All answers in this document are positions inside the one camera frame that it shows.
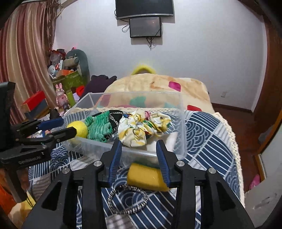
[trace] metal screw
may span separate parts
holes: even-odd
[[[176,162],[176,164],[179,166],[179,167],[182,167],[185,165],[185,163],[183,161],[178,161]]]
[[[64,168],[64,169],[62,169],[63,174],[67,174],[69,171],[70,171],[69,168]]]
[[[95,161],[93,164],[94,164],[96,167],[99,167],[99,166],[102,164],[102,162],[101,162],[101,161]]]
[[[214,168],[209,168],[209,173],[215,174],[215,173],[216,173],[216,169],[214,169]]]

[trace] pink curtain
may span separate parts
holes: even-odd
[[[50,107],[56,105],[47,69],[50,9],[46,6],[46,1],[19,5],[0,31],[0,82],[16,83],[12,124],[25,119],[21,104],[37,91],[44,91]]]

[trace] television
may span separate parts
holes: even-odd
[[[116,18],[173,16],[172,0],[116,0]]]
[[[129,19],[130,38],[161,37],[160,17],[133,17]]]

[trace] pink patch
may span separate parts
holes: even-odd
[[[252,188],[256,187],[257,185],[259,185],[260,182],[261,182],[260,176],[258,174],[255,175],[255,178],[251,182],[251,184],[249,186],[249,189],[251,190]]]
[[[170,81],[168,86],[176,91],[181,91],[181,85],[179,83]]]
[[[149,117],[151,116],[150,111],[145,111],[145,119],[149,120]]]
[[[109,94],[103,95],[103,97],[100,101],[100,106],[103,106],[103,107],[108,106],[108,104],[110,102],[110,98],[111,98],[111,95],[109,95]]]

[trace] red cloth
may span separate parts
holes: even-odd
[[[10,213],[12,208],[16,205],[14,198],[11,194],[7,193],[0,185],[0,206],[3,208],[6,215]]]
[[[81,98],[83,91],[84,91],[84,86],[82,85],[82,86],[77,87],[75,92]]]
[[[192,105],[188,105],[187,110],[188,111],[202,111],[201,108],[198,108],[198,107],[195,107],[195,106],[192,106]]]

